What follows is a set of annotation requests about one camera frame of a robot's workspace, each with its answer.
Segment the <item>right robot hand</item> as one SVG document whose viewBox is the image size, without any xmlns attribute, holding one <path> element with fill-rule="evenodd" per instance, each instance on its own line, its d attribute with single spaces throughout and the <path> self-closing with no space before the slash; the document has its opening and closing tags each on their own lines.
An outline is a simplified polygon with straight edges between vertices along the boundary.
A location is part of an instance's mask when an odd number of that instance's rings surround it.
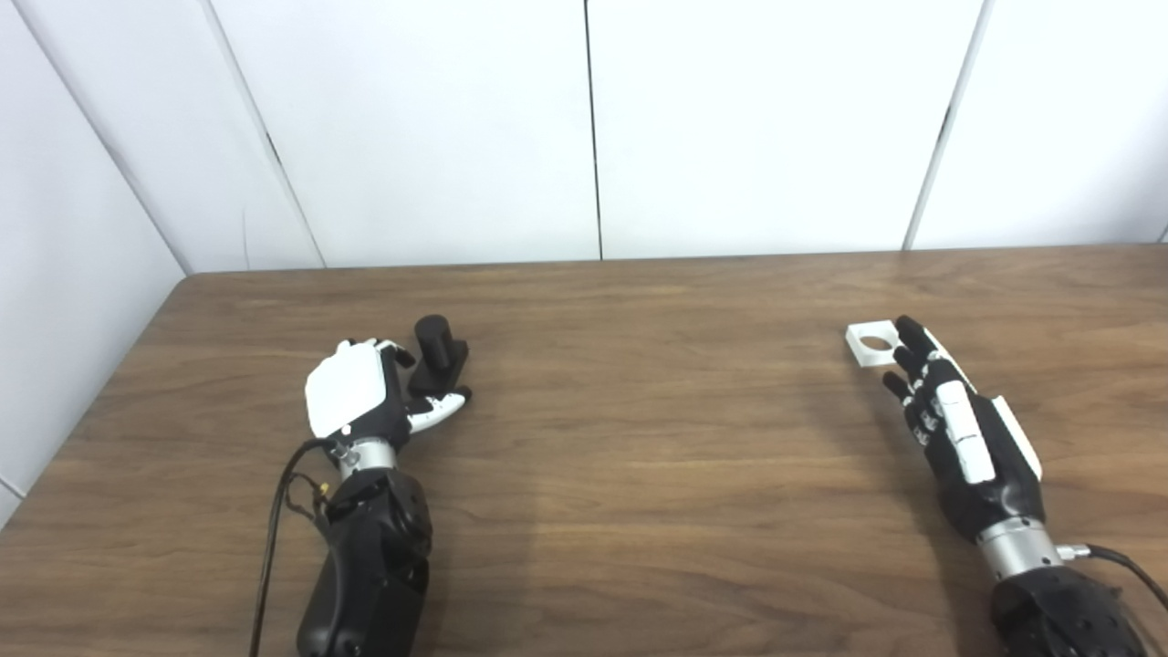
<svg viewBox="0 0 1168 657">
<path fill-rule="evenodd" d="M 922 445 L 945 520 L 980 549 L 997 581 L 1056 568 L 1064 558 L 1047 530 L 1043 466 L 1004 397 L 989 397 L 932 332 L 894 320 L 901 345 L 883 383 Z"/>
</svg>

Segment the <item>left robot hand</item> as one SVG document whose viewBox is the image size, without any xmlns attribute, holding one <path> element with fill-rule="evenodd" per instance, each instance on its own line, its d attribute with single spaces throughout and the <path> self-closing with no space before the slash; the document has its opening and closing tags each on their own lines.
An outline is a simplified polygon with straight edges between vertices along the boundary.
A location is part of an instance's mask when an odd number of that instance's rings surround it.
<svg viewBox="0 0 1168 657">
<path fill-rule="evenodd" d="M 470 345 L 456 339 L 451 351 L 452 362 L 442 369 L 392 340 L 346 339 L 310 372 L 310 431 L 341 445 L 331 459 L 342 479 L 362 470 L 395 469 L 398 452 L 417 433 L 450 420 L 470 402 L 470 388 L 458 382 Z"/>
</svg>

